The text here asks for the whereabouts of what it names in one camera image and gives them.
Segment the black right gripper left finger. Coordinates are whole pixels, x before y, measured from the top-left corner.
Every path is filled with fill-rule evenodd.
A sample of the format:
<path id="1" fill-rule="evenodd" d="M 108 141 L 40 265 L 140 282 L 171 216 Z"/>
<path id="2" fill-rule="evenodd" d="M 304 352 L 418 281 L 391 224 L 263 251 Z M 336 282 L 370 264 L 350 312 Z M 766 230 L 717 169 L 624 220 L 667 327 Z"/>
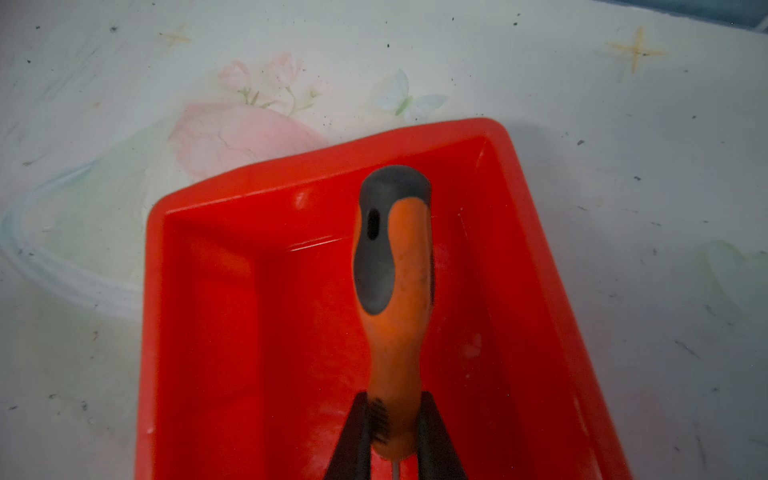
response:
<path id="1" fill-rule="evenodd" d="M 324 480 L 371 479 L 371 426 L 366 392 L 359 392 L 347 414 Z"/>

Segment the orange and grey screwdriver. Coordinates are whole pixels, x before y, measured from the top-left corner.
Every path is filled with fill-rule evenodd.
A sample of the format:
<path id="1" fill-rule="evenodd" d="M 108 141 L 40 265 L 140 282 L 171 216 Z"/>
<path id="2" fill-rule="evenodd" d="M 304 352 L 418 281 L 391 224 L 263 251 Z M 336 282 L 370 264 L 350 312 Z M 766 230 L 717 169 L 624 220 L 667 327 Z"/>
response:
<path id="1" fill-rule="evenodd" d="M 417 450 L 420 352 L 433 306 L 430 204 L 429 180 L 402 165 L 369 174 L 358 196 L 353 280 L 371 358 L 371 445 L 395 479 Z"/>

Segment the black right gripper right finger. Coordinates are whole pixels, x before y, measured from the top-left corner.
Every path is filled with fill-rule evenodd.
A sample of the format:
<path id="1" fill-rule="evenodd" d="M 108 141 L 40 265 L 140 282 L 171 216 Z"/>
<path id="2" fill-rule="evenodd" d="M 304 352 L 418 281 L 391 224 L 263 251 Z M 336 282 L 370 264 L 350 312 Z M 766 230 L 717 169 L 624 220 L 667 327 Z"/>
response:
<path id="1" fill-rule="evenodd" d="M 434 397 L 423 392 L 417 420 L 419 480 L 466 480 L 467 475 Z"/>

